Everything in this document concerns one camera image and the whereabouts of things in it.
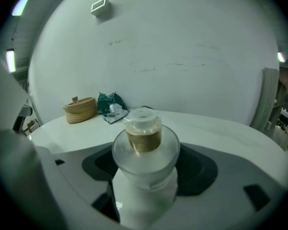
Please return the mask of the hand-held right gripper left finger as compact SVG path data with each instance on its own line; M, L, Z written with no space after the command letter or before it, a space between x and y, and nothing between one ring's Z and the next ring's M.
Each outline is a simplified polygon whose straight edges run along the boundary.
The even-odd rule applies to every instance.
M111 143L53 154L38 146L44 176L67 229L119 229Z

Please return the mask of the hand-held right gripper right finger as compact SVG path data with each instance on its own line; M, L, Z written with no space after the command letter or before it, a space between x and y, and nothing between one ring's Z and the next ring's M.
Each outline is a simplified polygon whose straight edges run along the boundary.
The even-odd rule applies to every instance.
M176 164L175 230L256 230L267 225L288 193L280 177L232 153L182 143Z

